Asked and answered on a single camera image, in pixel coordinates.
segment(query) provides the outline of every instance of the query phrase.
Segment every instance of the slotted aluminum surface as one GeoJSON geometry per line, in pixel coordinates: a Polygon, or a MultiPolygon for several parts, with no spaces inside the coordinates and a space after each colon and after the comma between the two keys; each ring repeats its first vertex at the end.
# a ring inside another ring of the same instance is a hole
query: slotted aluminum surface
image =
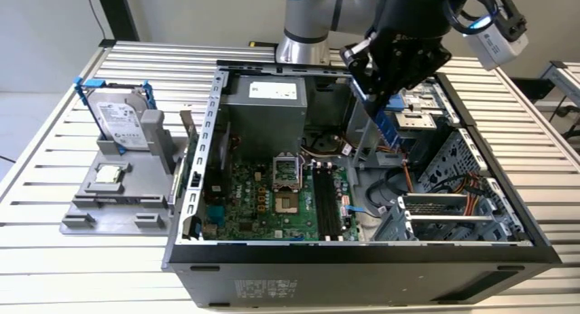
{"type": "MultiPolygon", "coordinates": [[[[203,119],[216,59],[268,62],[273,51],[119,42],[112,50],[99,50],[83,76],[117,83],[149,79],[157,106],[167,111],[165,127],[173,134],[184,134],[177,112],[192,109],[196,122],[203,119]]],[[[333,63],[340,65],[336,54],[333,63]]],[[[472,58],[455,58],[441,71],[564,266],[473,306],[300,309],[301,313],[580,313],[577,156],[563,146],[501,71],[484,71],[472,58]]],[[[160,272],[164,237],[68,237],[59,233],[68,202],[96,153],[96,135],[87,109],[69,90],[0,184],[0,191],[5,190],[0,194],[0,222],[5,223],[0,227],[0,304],[9,305],[1,312],[203,311],[189,301],[177,277],[160,272]]]]}

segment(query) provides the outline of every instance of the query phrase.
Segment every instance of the white wall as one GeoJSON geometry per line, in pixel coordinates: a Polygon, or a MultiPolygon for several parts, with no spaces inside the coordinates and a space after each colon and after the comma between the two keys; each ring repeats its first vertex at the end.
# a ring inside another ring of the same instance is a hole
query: white wall
{"type": "Polygon", "coordinates": [[[88,0],[0,0],[0,30],[0,91],[64,92],[103,39],[88,0]]]}
{"type": "MultiPolygon", "coordinates": [[[[505,70],[536,76],[549,60],[580,60],[580,7],[577,0],[515,0],[528,17],[531,45],[505,70]]],[[[129,0],[141,38],[155,42],[245,46],[251,40],[277,42],[284,25],[284,0],[129,0]]],[[[329,36],[331,46],[357,41],[344,34],[329,36]]],[[[459,34],[445,47],[471,56],[459,34]]]]}

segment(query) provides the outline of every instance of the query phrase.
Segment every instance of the power supply label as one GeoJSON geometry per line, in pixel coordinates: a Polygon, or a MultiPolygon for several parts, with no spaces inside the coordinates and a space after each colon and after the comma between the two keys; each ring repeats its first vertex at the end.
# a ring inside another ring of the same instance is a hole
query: power supply label
{"type": "Polygon", "coordinates": [[[147,150],[145,134],[133,107],[113,102],[99,102],[97,107],[113,141],[128,150],[147,150]]]}
{"type": "Polygon", "coordinates": [[[296,84],[276,82],[252,82],[251,98],[296,100],[296,84]]]}
{"type": "Polygon", "coordinates": [[[233,280],[237,298],[293,298],[299,280],[233,280]]]}

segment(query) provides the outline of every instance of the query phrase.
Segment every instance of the chip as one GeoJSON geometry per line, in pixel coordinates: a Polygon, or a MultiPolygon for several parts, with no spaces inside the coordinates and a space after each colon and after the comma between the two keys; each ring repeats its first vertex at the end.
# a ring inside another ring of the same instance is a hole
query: chip
{"type": "Polygon", "coordinates": [[[239,223],[239,231],[252,231],[253,225],[252,222],[240,222],[239,223]]]}

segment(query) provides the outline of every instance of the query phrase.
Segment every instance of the black power cord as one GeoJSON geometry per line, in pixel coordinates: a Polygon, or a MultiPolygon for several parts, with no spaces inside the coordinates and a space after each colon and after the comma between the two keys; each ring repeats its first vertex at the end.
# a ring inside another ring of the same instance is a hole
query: black power cord
{"type": "Polygon", "coordinates": [[[91,6],[92,15],[93,15],[95,20],[97,21],[97,24],[99,24],[100,32],[103,33],[103,39],[105,39],[107,38],[105,37],[105,30],[103,30],[103,25],[100,25],[97,13],[95,12],[95,8],[92,7],[92,0],[89,0],[89,6],[91,6]]]}
{"type": "Polygon", "coordinates": [[[552,122],[553,116],[556,115],[556,112],[559,111],[559,108],[560,108],[561,104],[564,103],[565,98],[567,98],[567,96],[564,95],[561,100],[560,100],[559,105],[556,106],[556,109],[553,110],[553,113],[552,113],[551,119],[548,119],[548,122],[552,122]]]}
{"type": "Polygon", "coordinates": [[[8,162],[11,162],[11,163],[16,163],[15,160],[12,160],[11,158],[7,158],[5,156],[0,156],[0,159],[8,161],[8,162]]]}

